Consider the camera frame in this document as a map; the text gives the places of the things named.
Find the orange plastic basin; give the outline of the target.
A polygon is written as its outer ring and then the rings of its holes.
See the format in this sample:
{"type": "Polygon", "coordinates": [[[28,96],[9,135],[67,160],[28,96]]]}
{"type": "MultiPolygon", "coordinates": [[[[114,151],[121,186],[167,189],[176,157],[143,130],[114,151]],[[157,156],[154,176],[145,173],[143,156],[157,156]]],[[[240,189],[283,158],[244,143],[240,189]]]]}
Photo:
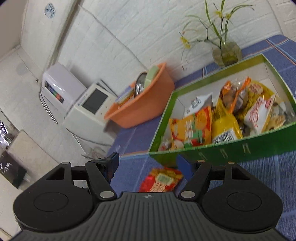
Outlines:
{"type": "Polygon", "coordinates": [[[158,64],[159,72],[150,86],[139,96],[119,106],[112,104],[104,115],[123,128],[131,128],[160,116],[167,105],[175,84],[167,71],[167,64],[158,64]]]}

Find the white red snack packet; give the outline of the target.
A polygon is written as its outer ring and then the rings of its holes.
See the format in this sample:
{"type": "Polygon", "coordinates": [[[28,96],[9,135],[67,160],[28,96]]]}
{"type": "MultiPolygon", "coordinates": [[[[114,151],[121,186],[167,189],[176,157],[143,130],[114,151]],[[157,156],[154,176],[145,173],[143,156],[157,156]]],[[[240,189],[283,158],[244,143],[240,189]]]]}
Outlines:
{"type": "Polygon", "coordinates": [[[254,105],[246,113],[244,124],[246,124],[256,134],[264,132],[267,123],[270,120],[271,109],[276,98],[276,94],[265,100],[263,97],[258,97],[254,105]]]}

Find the yellow bread snack packet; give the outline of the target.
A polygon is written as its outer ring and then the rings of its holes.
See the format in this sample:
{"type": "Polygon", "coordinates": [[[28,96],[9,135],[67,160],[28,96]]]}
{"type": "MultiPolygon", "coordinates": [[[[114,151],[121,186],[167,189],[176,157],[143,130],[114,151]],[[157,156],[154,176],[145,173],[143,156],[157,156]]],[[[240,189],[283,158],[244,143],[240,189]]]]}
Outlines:
{"type": "Polygon", "coordinates": [[[212,144],[236,141],[243,138],[235,116],[229,113],[219,98],[212,111],[212,144]]]}

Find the orange apple chips bag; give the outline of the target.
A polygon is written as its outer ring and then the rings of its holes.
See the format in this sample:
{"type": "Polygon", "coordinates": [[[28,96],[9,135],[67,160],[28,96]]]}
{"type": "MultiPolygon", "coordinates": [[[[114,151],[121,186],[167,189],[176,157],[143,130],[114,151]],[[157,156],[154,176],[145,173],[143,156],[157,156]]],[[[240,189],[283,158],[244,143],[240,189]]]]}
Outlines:
{"type": "Polygon", "coordinates": [[[179,120],[170,118],[171,150],[188,149],[212,142],[212,109],[207,106],[179,120]]]}

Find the glass vase with orchid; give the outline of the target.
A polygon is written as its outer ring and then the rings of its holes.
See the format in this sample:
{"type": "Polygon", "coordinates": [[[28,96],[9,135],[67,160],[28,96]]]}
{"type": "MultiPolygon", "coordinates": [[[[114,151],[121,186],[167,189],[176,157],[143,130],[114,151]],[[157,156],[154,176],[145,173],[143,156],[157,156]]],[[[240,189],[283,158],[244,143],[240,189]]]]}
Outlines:
{"type": "Polygon", "coordinates": [[[187,15],[189,20],[179,32],[180,41],[184,47],[183,52],[189,52],[199,43],[209,44],[214,62],[220,67],[227,67],[242,60],[242,50],[238,44],[229,37],[229,24],[231,18],[241,9],[254,9],[253,4],[237,4],[229,12],[224,12],[225,1],[220,6],[213,4],[215,17],[210,16],[209,4],[204,1],[205,15],[203,19],[199,15],[187,15]],[[188,32],[197,32],[193,23],[198,22],[205,30],[204,36],[194,37],[191,40],[186,37],[188,32]]]}

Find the red snack bag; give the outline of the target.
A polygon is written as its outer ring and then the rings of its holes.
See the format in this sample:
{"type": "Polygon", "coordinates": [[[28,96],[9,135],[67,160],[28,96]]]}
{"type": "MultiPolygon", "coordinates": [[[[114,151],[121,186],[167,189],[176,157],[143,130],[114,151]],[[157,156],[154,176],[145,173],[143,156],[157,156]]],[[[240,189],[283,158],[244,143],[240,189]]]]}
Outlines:
{"type": "Polygon", "coordinates": [[[172,192],[183,179],[181,171],[172,168],[152,168],[142,181],[139,192],[172,192]]]}

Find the clear cookie snack bag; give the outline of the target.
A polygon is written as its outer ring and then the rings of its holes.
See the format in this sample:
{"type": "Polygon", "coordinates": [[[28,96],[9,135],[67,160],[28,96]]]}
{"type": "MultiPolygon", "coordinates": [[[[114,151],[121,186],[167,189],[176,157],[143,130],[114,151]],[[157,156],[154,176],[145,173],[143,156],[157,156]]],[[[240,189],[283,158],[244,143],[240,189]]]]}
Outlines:
{"type": "Polygon", "coordinates": [[[271,108],[270,120],[264,132],[275,130],[293,122],[295,122],[295,113],[287,108],[284,101],[275,100],[271,108]]]}

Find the metal bowl in basin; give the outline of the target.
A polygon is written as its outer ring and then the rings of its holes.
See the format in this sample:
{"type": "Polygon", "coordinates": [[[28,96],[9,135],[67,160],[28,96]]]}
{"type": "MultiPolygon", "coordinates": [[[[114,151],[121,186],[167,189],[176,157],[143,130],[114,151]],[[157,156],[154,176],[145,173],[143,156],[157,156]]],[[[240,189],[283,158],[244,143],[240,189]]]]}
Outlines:
{"type": "Polygon", "coordinates": [[[138,76],[135,83],[135,87],[134,87],[134,97],[137,97],[144,91],[144,83],[145,83],[146,76],[147,76],[146,72],[143,72],[138,76]]]}

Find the clear bag brown nuts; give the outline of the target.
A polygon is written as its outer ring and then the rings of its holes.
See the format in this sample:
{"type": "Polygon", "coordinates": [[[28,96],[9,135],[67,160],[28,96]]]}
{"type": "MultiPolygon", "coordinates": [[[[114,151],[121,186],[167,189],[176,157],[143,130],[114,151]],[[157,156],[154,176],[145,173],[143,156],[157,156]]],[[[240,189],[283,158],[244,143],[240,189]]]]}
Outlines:
{"type": "Polygon", "coordinates": [[[220,90],[220,98],[229,113],[243,109],[248,101],[248,86],[251,78],[238,78],[233,82],[227,81],[220,90]]]}

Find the white appliance with screen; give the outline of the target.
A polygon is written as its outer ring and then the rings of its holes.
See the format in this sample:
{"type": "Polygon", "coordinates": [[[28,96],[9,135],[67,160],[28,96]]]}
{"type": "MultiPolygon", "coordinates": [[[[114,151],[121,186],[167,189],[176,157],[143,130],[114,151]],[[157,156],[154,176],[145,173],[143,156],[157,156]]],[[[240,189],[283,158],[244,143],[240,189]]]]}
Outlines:
{"type": "Polygon", "coordinates": [[[116,99],[98,84],[92,84],[69,110],[63,126],[81,139],[111,145],[116,137],[115,125],[104,116],[116,99]]]}

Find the white water purifier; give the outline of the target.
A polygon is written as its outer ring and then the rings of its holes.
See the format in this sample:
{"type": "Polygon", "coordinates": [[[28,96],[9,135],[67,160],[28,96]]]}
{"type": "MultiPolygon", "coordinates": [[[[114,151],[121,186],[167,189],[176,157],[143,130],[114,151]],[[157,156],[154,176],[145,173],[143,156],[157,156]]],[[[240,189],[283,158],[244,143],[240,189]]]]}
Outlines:
{"type": "Polygon", "coordinates": [[[42,78],[41,93],[58,111],[67,114],[86,87],[62,64],[47,69],[42,78]]]}

